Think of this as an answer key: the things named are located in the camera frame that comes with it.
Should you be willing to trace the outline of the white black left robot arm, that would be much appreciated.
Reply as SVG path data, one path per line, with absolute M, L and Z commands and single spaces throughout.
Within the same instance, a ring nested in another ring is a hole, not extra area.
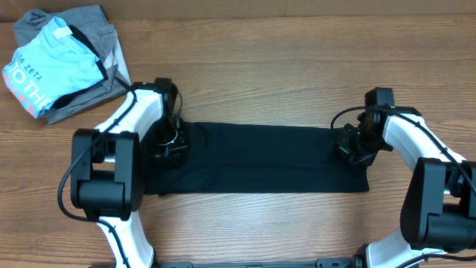
M 190 152 L 180 112 L 182 97 L 170 78 L 127 86 L 126 99 L 115 113 L 94 129 L 79 129 L 72 139 L 71 166 L 59 185 L 62 201 L 66 182 L 71 202 L 84 211 L 78 220 L 103 231 L 115 257 L 115 267 L 157 267 L 155 250 L 147 241 L 138 213 L 148 168 L 178 167 Z

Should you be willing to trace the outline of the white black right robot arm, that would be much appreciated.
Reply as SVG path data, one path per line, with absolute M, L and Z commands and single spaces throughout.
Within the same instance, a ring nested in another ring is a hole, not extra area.
M 461 257 L 475 248 L 475 163 L 449 149 L 413 107 L 397 106 L 391 88 L 376 87 L 358 108 L 358 126 L 345 124 L 335 153 L 348 165 L 369 167 L 381 150 L 397 153 L 412 172 L 399 227 L 365 244 L 348 267 L 418 267 L 439 258 Z

